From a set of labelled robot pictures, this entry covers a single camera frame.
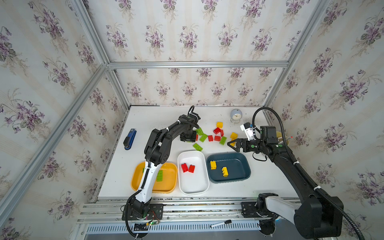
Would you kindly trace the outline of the long green lego brick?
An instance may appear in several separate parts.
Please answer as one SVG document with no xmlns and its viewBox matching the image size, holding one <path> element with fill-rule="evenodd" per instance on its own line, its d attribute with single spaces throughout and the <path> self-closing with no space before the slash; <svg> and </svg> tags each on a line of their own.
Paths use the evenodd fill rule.
<svg viewBox="0 0 384 240">
<path fill-rule="evenodd" d="M 162 182 L 163 181 L 163 170 L 159 170 L 157 177 L 156 177 L 156 182 Z"/>
</svg>

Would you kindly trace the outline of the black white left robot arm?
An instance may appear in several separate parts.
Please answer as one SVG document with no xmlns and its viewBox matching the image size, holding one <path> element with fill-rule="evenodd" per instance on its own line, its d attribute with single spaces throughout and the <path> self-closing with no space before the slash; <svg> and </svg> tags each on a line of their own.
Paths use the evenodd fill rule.
<svg viewBox="0 0 384 240">
<path fill-rule="evenodd" d="M 143 219 L 148 214 L 157 175 L 170 156 L 173 140 L 180 137 L 182 142 L 196 141 L 197 129 L 200 128 L 198 121 L 201 118 L 194 109 L 195 106 L 191 106 L 186 115 L 179 116 L 178 120 L 167 128 L 154 129 L 151 132 L 144 151 L 144 173 L 138 190 L 128 198 L 124 206 L 124 221 L 127 222 L 129 217 Z"/>
</svg>

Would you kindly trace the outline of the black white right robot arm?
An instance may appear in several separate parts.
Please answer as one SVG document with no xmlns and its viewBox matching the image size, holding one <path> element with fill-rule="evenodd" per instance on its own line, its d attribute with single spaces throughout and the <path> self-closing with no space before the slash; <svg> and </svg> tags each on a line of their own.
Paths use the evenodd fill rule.
<svg viewBox="0 0 384 240">
<path fill-rule="evenodd" d="M 365 237 L 362 231 L 344 211 L 343 202 L 338 197 L 330 196 L 310 177 L 296 159 L 285 139 L 283 121 L 278 113 L 272 108 L 261 107 L 255 111 L 253 116 L 257 116 L 261 111 L 270 111 L 276 116 L 281 128 L 283 143 L 279 143 L 275 127 L 261 126 L 258 128 L 256 123 L 252 122 L 243 127 L 247 138 L 234 140 L 236 145 L 233 150 L 264 154 L 267 160 L 271 160 L 283 172 L 297 193 L 300 203 L 294 204 L 277 194 L 259 194 L 256 204 L 253 207 L 246 207 L 243 216 L 252 217 L 254 214 L 260 216 L 262 218 L 260 232 L 265 236 L 275 232 L 275 221 L 278 217 L 282 217 L 294 224 L 298 233 L 307 240 L 339 237 L 343 221 L 352 227 L 359 240 L 363 240 Z"/>
</svg>

